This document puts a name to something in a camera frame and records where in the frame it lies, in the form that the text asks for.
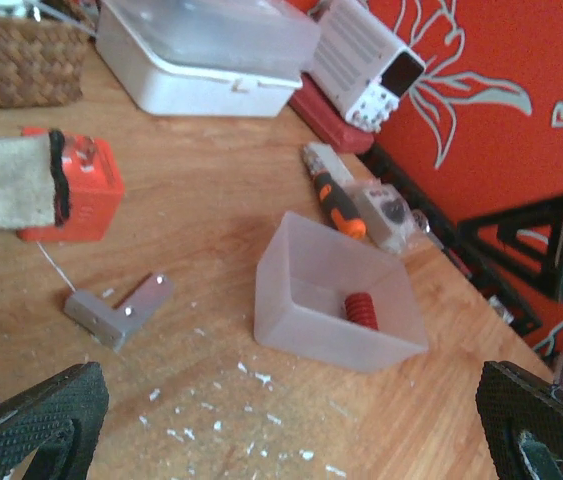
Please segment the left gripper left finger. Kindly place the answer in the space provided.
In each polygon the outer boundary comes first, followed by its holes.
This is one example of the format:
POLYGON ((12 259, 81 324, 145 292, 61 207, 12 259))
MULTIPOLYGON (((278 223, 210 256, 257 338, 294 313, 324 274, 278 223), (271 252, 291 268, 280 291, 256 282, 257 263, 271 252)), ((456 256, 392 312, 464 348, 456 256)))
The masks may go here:
POLYGON ((108 410, 101 365, 75 364, 0 403, 0 479, 85 479, 108 410))

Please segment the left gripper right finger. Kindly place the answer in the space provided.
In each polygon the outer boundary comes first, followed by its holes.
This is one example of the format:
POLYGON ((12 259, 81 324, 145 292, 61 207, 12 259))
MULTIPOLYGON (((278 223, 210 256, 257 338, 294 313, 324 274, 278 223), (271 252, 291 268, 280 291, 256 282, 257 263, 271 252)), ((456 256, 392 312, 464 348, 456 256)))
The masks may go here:
POLYGON ((475 402, 500 479, 563 479, 563 389, 508 361, 484 363, 475 402))

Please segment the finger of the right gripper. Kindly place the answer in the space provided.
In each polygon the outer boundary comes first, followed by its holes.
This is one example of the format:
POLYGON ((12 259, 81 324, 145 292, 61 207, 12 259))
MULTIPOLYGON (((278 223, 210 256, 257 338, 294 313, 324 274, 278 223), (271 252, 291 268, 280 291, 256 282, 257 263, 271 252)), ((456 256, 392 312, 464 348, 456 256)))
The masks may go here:
POLYGON ((563 301, 563 194, 462 220, 458 235, 545 297, 563 301))

